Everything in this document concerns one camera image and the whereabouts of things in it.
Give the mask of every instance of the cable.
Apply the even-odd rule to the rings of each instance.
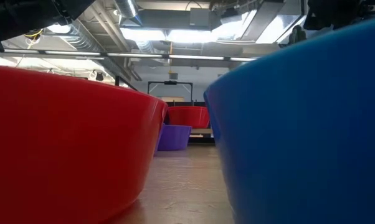
[[[27,46],[38,44],[40,39],[37,39],[36,41],[32,41],[30,38],[26,38],[26,44]]]
[[[37,35],[41,34],[43,31],[43,29],[41,29],[40,31],[36,32],[35,34],[31,34],[31,35],[27,35],[27,34],[24,34],[25,37],[36,37]]]
[[[37,33],[37,34],[34,36],[33,40],[32,40],[31,43],[28,45],[27,50],[29,50],[34,44],[36,44],[36,38],[37,38],[37,36],[38,36],[39,34],[40,34],[40,33]],[[17,67],[20,65],[21,61],[24,59],[25,56],[26,56],[26,55],[24,54],[24,55],[21,57],[20,61],[17,63],[17,65],[15,66],[15,68],[17,68]]]
[[[201,7],[201,5],[200,5],[199,3],[197,3],[196,1],[192,1],[192,0],[190,0],[190,1],[187,3],[186,7],[185,7],[185,11],[188,10],[188,6],[189,6],[190,3],[192,3],[192,2],[196,3],[198,6],[200,6],[200,9],[202,9],[202,7]]]

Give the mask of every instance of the plastic tub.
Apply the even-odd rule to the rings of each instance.
[[[158,133],[158,139],[157,139],[157,144],[156,144],[156,149],[154,150],[154,155],[156,155],[158,151],[158,144],[160,143],[161,136],[163,135],[163,129],[164,129],[165,124],[161,126],[160,132]]]
[[[187,148],[191,131],[190,126],[164,125],[158,150],[175,151]]]
[[[100,223],[141,192],[166,103],[0,67],[0,223]]]
[[[204,97],[236,224],[375,223],[375,20],[236,68]]]
[[[207,128],[208,110],[203,106],[172,106],[169,108],[169,122],[172,125]]]

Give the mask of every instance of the blue tub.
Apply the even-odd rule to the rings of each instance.
[[[236,224],[375,224],[375,20],[204,94]]]

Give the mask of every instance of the pipe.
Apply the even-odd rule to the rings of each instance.
[[[122,17],[131,19],[138,15],[139,10],[135,0],[114,0],[114,2]]]
[[[118,37],[118,40],[124,45],[127,52],[130,51],[128,42],[125,40],[123,34],[120,31],[120,28],[114,25],[113,20],[110,18],[110,16],[107,14],[106,10],[103,8],[103,6],[99,2],[94,2],[92,6],[99,12],[106,20],[108,26],[113,30],[115,35]]]
[[[153,47],[152,41],[136,41],[136,45],[138,46],[139,50],[145,54],[163,54],[164,51],[157,50]],[[166,59],[153,59],[157,62],[162,63],[164,66],[168,66],[168,60]]]
[[[104,48],[97,42],[97,40],[89,33],[87,28],[78,19],[69,26],[70,32],[63,36],[59,36],[62,40],[81,52],[104,51]],[[125,75],[125,77],[130,78],[125,70],[118,66],[111,58],[104,58],[103,60],[96,59],[95,61],[103,66],[113,77],[122,73]]]
[[[108,35],[112,38],[117,47],[122,51],[126,51],[125,46],[120,42],[120,40],[117,39],[117,37],[114,36],[113,32],[105,24],[105,21],[100,17],[99,13],[93,7],[89,7],[87,10],[89,10],[93,14],[93,16],[95,16],[95,18],[98,20],[100,25],[102,25]]]

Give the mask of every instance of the purple tub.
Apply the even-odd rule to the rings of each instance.
[[[161,136],[163,135],[163,129],[164,129],[165,124],[161,126],[160,132],[158,133],[158,139],[157,139],[157,144],[156,144],[156,149],[154,149],[154,155],[156,155],[158,151],[158,144],[160,143]]]
[[[158,143],[159,151],[183,150],[188,146],[192,127],[181,125],[163,125],[163,134]]]

